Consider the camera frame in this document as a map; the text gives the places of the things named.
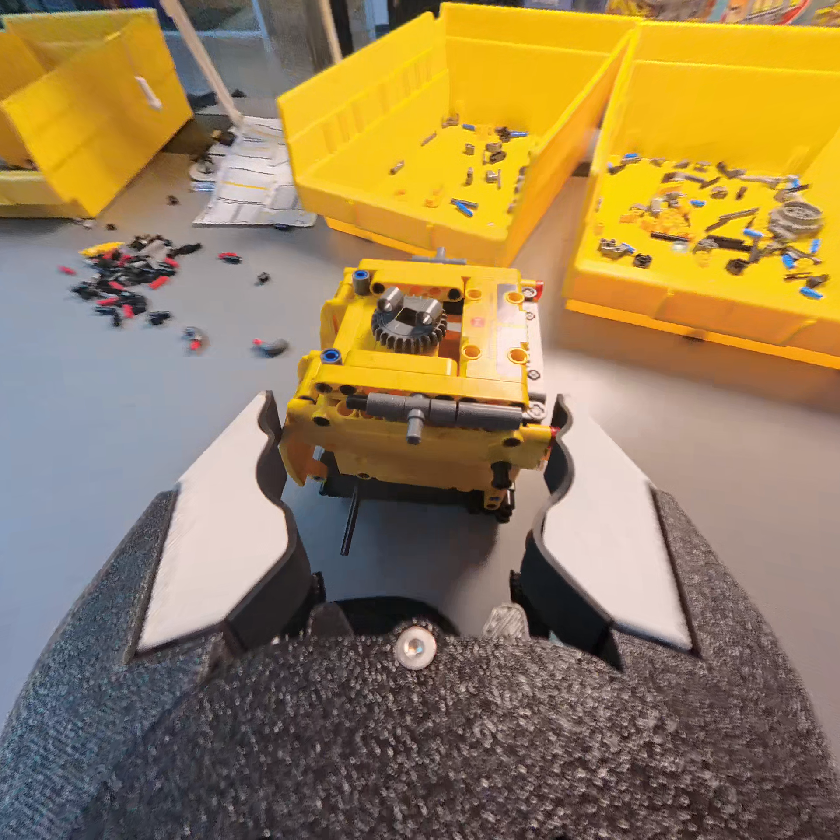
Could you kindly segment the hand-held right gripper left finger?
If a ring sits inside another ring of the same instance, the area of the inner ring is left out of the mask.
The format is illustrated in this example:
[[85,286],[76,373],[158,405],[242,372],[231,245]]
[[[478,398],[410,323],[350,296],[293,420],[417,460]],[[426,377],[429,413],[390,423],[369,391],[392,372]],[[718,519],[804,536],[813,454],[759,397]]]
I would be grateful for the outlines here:
[[317,586],[282,500],[281,436],[259,392],[178,479],[138,654],[217,631],[249,650],[302,629]]

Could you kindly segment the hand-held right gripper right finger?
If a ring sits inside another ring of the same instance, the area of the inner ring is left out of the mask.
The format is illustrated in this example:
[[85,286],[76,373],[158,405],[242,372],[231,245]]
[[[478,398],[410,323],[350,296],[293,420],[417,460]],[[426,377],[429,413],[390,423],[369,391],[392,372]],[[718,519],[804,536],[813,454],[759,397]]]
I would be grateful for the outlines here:
[[694,627],[655,486],[592,416],[558,394],[519,585],[550,640],[619,665],[617,636],[684,655]]

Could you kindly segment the yellow building brick model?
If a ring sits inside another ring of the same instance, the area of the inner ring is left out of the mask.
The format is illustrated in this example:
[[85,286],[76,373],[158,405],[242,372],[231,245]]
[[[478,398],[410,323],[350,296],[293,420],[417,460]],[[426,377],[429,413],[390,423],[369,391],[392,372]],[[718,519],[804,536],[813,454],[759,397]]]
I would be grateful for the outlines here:
[[515,482],[545,467],[539,302],[512,268],[439,254],[363,259],[320,313],[279,451],[329,497],[446,506],[507,523]]

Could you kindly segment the yellow storage bin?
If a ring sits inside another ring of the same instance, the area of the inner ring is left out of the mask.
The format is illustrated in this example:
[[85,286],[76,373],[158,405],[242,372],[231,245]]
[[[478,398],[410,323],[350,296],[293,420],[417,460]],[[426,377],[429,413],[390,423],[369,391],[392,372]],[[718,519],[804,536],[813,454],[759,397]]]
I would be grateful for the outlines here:
[[153,9],[2,16],[2,217],[96,217],[192,118]]
[[[587,204],[563,283],[568,309],[838,368],[838,28],[639,24],[619,68],[591,164]],[[778,280],[712,271],[693,280],[586,254],[608,157],[724,161],[812,184],[826,215],[826,297]]]
[[[445,248],[509,267],[590,149],[637,21],[442,3],[278,99],[303,207],[332,229],[412,255]],[[518,209],[498,225],[401,206],[399,153],[457,114],[530,133]]]

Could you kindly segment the grey desk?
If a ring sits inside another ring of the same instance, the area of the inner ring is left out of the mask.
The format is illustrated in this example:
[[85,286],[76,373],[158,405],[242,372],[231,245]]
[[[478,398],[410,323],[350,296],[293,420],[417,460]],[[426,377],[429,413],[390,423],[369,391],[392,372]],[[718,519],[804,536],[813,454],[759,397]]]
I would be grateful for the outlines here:
[[[193,227],[194,122],[93,229],[2,220],[2,721],[57,625],[151,500],[259,392],[280,412],[342,270],[403,256],[318,223]],[[838,373],[566,311],[560,281],[585,182],[567,181],[518,255],[542,280],[545,373],[674,496],[767,618],[838,751]],[[179,206],[167,206],[176,195]],[[69,293],[78,251],[122,234],[203,248],[152,307],[109,320]],[[239,265],[217,258],[234,252]],[[269,283],[256,285],[260,272]],[[205,332],[189,354],[186,327]],[[273,359],[253,340],[286,340]]]

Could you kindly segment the thin black axle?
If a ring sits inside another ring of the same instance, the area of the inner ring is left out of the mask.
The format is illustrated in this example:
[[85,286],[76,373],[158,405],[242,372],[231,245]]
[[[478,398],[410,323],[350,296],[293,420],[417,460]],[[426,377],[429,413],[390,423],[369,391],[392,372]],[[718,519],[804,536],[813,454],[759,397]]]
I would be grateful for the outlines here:
[[358,519],[359,511],[361,507],[361,485],[357,481],[353,485],[353,490],[350,495],[350,507],[349,513],[347,517],[347,521],[345,524],[344,532],[343,532],[343,539],[340,546],[340,554],[343,557],[348,557],[350,555],[350,549],[352,545],[352,540],[354,537],[354,531],[356,527],[356,522]]

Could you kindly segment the pile of black red pins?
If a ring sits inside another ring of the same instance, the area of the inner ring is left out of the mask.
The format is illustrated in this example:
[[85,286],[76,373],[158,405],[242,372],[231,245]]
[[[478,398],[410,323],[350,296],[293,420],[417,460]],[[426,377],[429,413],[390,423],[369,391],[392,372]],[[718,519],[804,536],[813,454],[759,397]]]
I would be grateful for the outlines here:
[[125,243],[112,259],[83,259],[90,276],[69,288],[69,293],[92,305],[94,314],[110,320],[115,328],[145,317],[151,327],[172,320],[170,311],[154,309],[150,293],[166,286],[179,272],[181,259],[199,252],[201,243],[175,245],[160,234],[142,234]]

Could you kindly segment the scattered mixed brick parts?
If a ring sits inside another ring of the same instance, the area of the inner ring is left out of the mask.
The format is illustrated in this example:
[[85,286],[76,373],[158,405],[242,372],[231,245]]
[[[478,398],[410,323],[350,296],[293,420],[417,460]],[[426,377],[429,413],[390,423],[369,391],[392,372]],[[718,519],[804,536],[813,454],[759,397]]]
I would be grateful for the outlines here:
[[595,197],[586,254],[661,280],[693,280],[699,272],[712,281],[712,271],[724,280],[771,278],[820,301],[832,280],[822,258],[823,229],[813,238],[785,241],[766,227],[779,204],[814,204],[811,189],[800,175],[724,161],[615,154]]

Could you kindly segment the grey toy wheel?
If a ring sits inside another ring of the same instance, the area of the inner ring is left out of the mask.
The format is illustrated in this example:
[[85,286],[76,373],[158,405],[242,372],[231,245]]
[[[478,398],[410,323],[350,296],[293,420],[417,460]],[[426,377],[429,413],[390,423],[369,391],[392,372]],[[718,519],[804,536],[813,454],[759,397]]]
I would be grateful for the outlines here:
[[793,242],[817,236],[824,225],[824,213],[819,206],[794,199],[770,211],[766,228],[772,236]]

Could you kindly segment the scattered blue grey brick pins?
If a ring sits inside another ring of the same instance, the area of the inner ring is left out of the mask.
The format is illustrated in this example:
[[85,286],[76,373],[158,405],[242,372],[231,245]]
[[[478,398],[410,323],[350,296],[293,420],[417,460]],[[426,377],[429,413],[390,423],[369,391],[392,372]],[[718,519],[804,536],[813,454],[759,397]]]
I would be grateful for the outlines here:
[[518,209],[532,152],[526,130],[455,114],[399,153],[381,187],[401,206],[494,227]]

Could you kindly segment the printed toy packaging box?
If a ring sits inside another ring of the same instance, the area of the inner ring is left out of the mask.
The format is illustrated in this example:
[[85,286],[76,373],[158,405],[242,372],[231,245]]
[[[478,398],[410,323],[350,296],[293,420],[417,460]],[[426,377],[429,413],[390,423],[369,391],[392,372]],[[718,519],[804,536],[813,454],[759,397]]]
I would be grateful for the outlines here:
[[838,1],[605,1],[602,11],[669,23],[839,27]]

